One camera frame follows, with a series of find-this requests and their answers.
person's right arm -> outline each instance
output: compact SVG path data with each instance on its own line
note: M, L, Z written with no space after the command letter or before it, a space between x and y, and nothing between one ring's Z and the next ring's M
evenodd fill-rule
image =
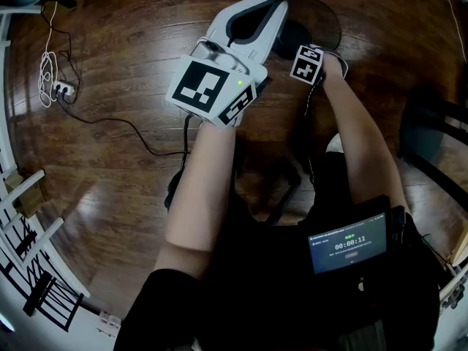
M323 88L338 124L352 201L359 204L387 195L392 207L402 205L409 212L400 175L385 139L343 79L335 56L325 54L324 70Z

white cable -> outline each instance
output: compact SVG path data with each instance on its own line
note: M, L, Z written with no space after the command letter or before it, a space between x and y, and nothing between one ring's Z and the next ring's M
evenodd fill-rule
M39 90L39 100L42 105L49 108L52 102L56 102L57 99L52 97L53 85L57 82L57 74L59 73L59 67L57 66L57 55L55 52L48 51L50 38L52 37L52 22L57 11L57 1L53 8L53 14L50 18L50 30L49 37L45 43L45 51L41 57L41 64L39 67L39 79L37 80L37 88Z
M465 55L465 47L463 44L463 39L461 38L460 28L458 27L458 22L456 20L455 12L453 11L452 1L448 0L448 3L450 5L450 10L452 11L452 16L455 21L456 32L458 33L458 38L460 39L460 46L461 46L461 52L463 53L463 59L465 60L465 62L467 62L467 56Z

white shoe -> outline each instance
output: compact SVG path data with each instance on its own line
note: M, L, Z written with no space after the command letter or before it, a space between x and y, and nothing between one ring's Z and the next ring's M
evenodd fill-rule
M331 138L327 150L325 152L340 152L344 153L343 151L343 145L341 144L341 138L339 137L339 134L336 134L334 137Z

white power socket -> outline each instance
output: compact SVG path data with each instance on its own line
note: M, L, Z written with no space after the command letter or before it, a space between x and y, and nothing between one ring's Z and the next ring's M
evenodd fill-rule
M57 90L58 94L61 93L61 92L64 92L64 90L66 89L66 91L64 93L68 97L72 96L75 93L75 87L73 85L71 85L70 83L64 82L63 80L57 80L53 84L53 89Z

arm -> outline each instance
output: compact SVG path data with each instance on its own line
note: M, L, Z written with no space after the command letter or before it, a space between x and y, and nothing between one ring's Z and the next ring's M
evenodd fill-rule
M171 268L199 279L208 267L227 201L235 128L203 123L175 192L155 270Z
M369 112L343 79L338 60L325 54L323 88L330 100L346 159L354 203L387 195L408 210L401 179L387 144Z

